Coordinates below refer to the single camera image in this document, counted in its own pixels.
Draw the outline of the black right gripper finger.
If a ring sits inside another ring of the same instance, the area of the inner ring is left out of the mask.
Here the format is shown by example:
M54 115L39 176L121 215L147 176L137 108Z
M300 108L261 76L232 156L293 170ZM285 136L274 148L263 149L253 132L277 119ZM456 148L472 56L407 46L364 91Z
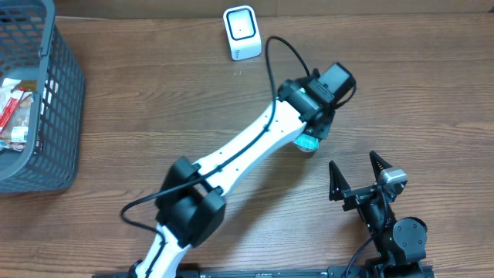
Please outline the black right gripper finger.
M329 163L330 191L329 195L344 195L351 191L346 179L334 161Z
M371 151L369 153L369 157L370 157L370 162L371 162L371 165L372 165L372 168L373 168L373 171L374 171L374 177L375 177L376 180L378 180L378 177L379 177L380 173L384 169L392 168L392 165L389 164L388 162L386 162L375 151Z

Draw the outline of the green lid jar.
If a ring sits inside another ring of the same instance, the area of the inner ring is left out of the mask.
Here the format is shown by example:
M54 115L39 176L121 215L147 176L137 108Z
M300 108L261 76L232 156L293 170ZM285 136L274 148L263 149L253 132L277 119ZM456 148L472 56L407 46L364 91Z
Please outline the green lid jar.
M299 150L307 153L317 151L320 147L320 140L308 134L301 134L293 143Z

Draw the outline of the brown red snack bag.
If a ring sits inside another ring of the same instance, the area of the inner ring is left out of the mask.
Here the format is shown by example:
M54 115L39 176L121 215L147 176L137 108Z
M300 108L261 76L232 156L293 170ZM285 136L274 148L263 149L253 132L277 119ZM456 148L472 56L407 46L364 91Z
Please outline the brown red snack bag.
M2 151L24 151L36 85L35 80L4 79L1 85Z

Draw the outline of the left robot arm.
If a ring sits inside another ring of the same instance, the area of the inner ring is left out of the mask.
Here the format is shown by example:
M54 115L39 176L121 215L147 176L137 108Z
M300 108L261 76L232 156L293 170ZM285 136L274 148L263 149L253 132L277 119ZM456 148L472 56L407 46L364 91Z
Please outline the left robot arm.
M185 253L201 245L222 223L226 199L235 186L276 150L302 134L327 137L337 108L356 91L356 80L340 63L307 72L274 89L267 109L217 151L170 167L161 190L128 205L157 206L155 239L146 257L132 265L131 277L173 277Z

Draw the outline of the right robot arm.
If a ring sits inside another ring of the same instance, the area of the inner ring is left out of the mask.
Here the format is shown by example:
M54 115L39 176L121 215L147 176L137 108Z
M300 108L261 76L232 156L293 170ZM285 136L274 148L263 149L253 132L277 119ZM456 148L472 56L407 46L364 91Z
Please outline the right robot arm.
M369 153L375 181L353 190L334 161L330 173L329 200L342 201L345 212L357 210L370 236L354 253L342 277L433 277L426 258L427 225L417 217L397 219L391 203L404 191L407 173Z

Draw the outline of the white barcode scanner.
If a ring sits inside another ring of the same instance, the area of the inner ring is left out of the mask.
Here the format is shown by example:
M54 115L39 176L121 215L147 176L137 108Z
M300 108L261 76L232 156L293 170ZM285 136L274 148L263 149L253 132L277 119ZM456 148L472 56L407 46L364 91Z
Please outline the white barcode scanner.
M223 13L231 58L234 61L257 57L262 53L262 40L255 11L250 5L228 8Z

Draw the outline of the grey plastic mesh basket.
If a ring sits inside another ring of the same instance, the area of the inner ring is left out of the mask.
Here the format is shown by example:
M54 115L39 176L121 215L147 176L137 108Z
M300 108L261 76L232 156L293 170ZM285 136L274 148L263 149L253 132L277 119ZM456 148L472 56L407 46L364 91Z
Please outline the grey plastic mesh basket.
M70 187L76 177L86 81L49 0L1 3L1 80L34 80L27 143L1 152L3 193Z

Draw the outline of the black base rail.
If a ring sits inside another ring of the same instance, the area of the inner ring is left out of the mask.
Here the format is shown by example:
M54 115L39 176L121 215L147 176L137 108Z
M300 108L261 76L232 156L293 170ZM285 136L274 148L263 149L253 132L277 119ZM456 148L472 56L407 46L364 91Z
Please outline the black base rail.
M177 278L341 278L345 266L329 266L326 270L273 270L273 271L229 271L210 272L200 270L177 271ZM435 278L431 266L423 266L423 277ZM97 274L93 278L124 278L131 277L129 273ZM352 266L347 277L371 277L362 266Z

